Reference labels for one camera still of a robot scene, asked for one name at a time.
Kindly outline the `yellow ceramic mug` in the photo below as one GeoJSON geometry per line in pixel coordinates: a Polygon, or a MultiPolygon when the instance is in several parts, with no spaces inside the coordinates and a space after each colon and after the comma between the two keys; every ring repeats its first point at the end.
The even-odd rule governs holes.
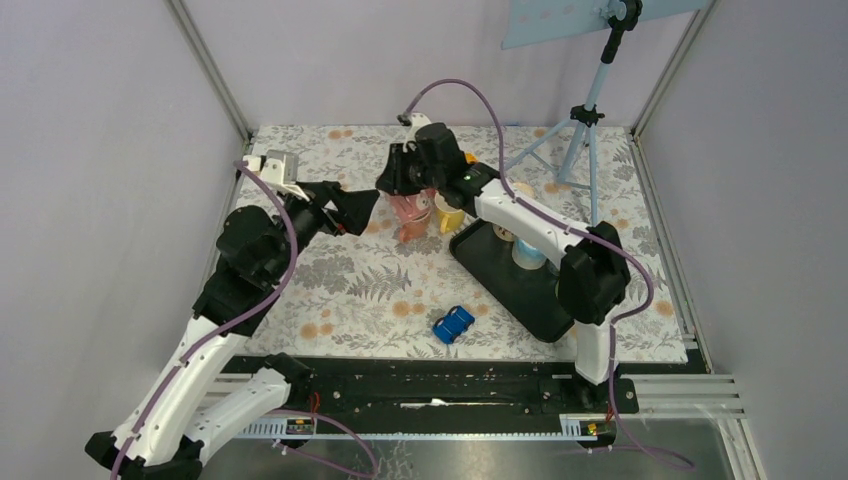
{"type": "Polygon", "coordinates": [[[455,232],[462,227],[465,220],[465,212],[462,209],[450,206],[439,193],[434,197],[434,206],[437,214],[438,229],[441,234],[455,232]]]}

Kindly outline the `large pink speckled mug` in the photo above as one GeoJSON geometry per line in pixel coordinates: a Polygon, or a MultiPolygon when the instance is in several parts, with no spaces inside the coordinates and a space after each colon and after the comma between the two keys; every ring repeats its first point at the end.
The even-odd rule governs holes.
{"type": "Polygon", "coordinates": [[[408,243],[426,234],[434,210],[435,194],[435,189],[425,189],[409,196],[387,196],[400,225],[398,239],[401,243],[408,243]]]}

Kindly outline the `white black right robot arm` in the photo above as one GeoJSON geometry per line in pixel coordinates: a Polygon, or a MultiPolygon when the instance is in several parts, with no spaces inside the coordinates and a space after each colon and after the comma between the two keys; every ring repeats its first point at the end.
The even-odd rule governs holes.
{"type": "Polygon", "coordinates": [[[624,300],[631,274],[617,230],[571,224],[555,211],[517,192],[504,174],[471,163],[452,130],[413,114],[401,121],[407,133],[390,146],[378,190],[410,196],[433,190],[451,208],[505,228],[559,265],[556,298],[576,323],[575,402],[597,412],[613,398],[616,368],[611,311],[624,300]]]}

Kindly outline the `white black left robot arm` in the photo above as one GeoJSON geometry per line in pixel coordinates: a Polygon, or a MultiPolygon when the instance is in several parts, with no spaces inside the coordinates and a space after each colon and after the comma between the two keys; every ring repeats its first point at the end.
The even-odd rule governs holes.
{"type": "Polygon", "coordinates": [[[200,406],[279,299],[315,235],[362,234],[380,196],[375,189],[345,191],[330,181],[298,186],[302,195],[271,194],[276,215],[247,205],[225,219],[214,271],[155,386],[121,425],[93,434],[85,445],[85,453],[113,478],[196,479],[255,420],[309,401],[310,369],[279,353],[265,357],[245,385],[211,407],[200,406]]]}

